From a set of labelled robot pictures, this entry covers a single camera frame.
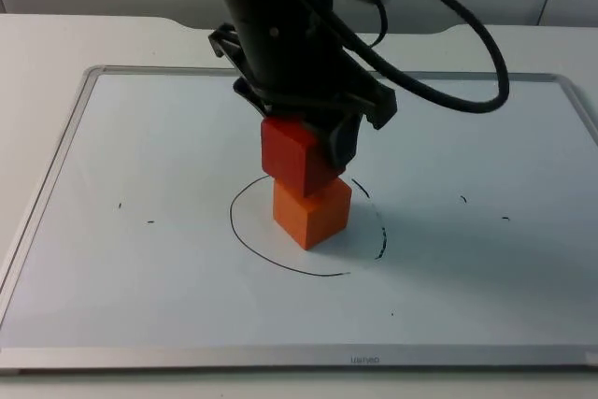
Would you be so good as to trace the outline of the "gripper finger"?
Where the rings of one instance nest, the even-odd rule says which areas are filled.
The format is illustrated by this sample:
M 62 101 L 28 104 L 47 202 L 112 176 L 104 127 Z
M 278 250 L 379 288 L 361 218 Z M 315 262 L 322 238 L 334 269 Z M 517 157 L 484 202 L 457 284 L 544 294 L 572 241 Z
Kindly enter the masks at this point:
M 360 125 L 360 114 L 340 114 L 327 126 L 326 148 L 335 169 L 344 169 L 355 157 Z
M 243 97 L 250 105 L 252 105 L 262 117 L 270 116 L 271 107 L 251 89 L 244 78 L 238 78 L 233 84 L 233 89 L 236 94 Z

